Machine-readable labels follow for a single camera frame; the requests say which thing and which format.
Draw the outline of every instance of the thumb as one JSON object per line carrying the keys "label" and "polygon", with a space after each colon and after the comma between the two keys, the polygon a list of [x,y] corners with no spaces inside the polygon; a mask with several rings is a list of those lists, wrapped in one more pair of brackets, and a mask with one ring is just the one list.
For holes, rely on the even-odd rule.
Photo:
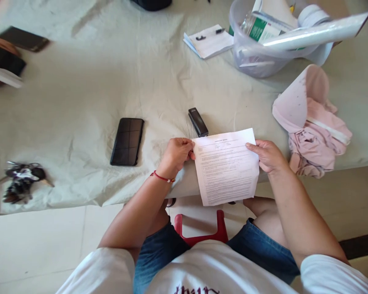
{"label": "thumb", "polygon": [[245,144],[245,146],[248,148],[248,150],[251,150],[252,152],[255,152],[257,155],[260,155],[261,153],[263,153],[263,148],[256,146],[254,144],[251,143],[247,143]]}
{"label": "thumb", "polygon": [[185,145],[183,145],[184,150],[188,153],[195,147],[195,142],[190,142]]}

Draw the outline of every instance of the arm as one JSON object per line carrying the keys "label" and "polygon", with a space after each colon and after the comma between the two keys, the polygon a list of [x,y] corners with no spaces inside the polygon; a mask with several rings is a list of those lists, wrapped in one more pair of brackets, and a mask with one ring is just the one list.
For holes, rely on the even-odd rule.
{"label": "arm", "polygon": [[337,239],[278,147],[270,141],[256,140],[256,145],[247,143],[247,148],[259,155],[259,166],[269,176],[283,232],[298,267],[313,254],[331,256],[349,264]]}
{"label": "arm", "polygon": [[[194,145],[194,142],[186,138],[171,139],[156,173],[163,178],[175,178],[183,168],[184,161],[195,159],[192,152]],[[136,262],[151,224],[171,185],[172,183],[156,176],[149,177],[114,218],[98,248],[126,249]]]}

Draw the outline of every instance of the wrinkled tablecloth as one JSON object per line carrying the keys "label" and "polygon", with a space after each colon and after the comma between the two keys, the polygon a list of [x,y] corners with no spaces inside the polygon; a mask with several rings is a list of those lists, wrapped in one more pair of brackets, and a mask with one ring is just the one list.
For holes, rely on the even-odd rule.
{"label": "wrinkled tablecloth", "polygon": [[[305,69],[294,60],[256,80],[237,71],[230,51],[199,59],[182,41],[215,24],[229,27],[232,0],[173,0],[146,12],[129,0],[1,0],[0,32],[13,25],[52,40],[22,51],[23,88],[0,88],[0,178],[6,161],[38,162],[55,188],[36,183],[26,205],[1,202],[0,214],[128,201],[157,167],[171,137],[196,137],[196,107],[210,134],[252,127],[289,155],[288,134],[272,116],[279,93]],[[349,0],[351,13],[368,0]],[[330,100],[353,133],[336,169],[368,165],[368,22],[335,47],[323,66]],[[120,118],[145,120],[136,167],[109,165]],[[199,194],[195,165],[170,197]]]}

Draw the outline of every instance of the white t-shirt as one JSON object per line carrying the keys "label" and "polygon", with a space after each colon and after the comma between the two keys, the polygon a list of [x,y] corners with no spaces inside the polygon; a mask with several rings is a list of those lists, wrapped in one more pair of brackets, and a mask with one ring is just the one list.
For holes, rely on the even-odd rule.
{"label": "white t-shirt", "polygon": [[[80,263],[57,294],[132,293],[134,272],[134,261],[128,251],[99,248]],[[304,259],[301,281],[306,293],[368,293],[368,279],[362,273],[324,255]],[[154,277],[147,293],[296,292],[226,244],[207,240],[165,266]]]}

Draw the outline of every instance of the sleeve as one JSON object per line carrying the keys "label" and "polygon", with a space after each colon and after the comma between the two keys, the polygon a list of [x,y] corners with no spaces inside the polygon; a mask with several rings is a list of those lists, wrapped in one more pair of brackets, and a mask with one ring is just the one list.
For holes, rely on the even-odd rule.
{"label": "sleeve", "polygon": [[98,248],[74,270],[56,294],[131,293],[135,264],[124,249]]}
{"label": "sleeve", "polygon": [[368,293],[368,278],[326,255],[311,255],[301,264],[304,293]]}

